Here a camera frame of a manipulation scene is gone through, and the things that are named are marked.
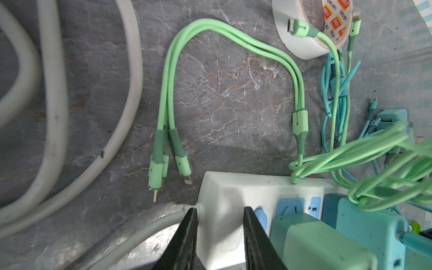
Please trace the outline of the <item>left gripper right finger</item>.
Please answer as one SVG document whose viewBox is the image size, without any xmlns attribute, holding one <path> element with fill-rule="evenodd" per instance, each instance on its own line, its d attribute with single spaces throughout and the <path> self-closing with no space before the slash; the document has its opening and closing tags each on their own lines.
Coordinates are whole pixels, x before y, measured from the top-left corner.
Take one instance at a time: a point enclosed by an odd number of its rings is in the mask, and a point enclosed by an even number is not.
<svg viewBox="0 0 432 270">
<path fill-rule="evenodd" d="M 244 208 L 243 227 L 247 270 L 287 270 L 251 207 Z"/>
</svg>

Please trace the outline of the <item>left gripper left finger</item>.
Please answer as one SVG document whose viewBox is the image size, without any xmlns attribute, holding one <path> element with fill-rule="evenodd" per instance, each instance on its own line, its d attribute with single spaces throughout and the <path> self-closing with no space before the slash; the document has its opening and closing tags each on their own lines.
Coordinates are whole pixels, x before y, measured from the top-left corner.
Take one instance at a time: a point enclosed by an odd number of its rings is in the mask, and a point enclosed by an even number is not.
<svg viewBox="0 0 432 270">
<path fill-rule="evenodd" d="M 195 265 L 198 240 L 199 210 L 187 211 L 153 270 L 192 270 Z"/>
</svg>

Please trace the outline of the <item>green charger plug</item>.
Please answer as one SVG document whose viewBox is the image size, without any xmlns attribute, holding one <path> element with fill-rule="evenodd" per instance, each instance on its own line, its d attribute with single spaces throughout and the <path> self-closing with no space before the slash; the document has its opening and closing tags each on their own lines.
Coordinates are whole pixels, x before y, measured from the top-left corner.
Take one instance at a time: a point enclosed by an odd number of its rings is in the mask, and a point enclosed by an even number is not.
<svg viewBox="0 0 432 270">
<path fill-rule="evenodd" d="M 373 253 L 305 213 L 275 217 L 270 241 L 289 270 L 378 268 L 378 259 Z"/>
<path fill-rule="evenodd" d="M 423 230 L 412 221 L 408 231 L 400 234 L 406 247 L 405 270 L 432 270 L 432 229 Z"/>
</svg>

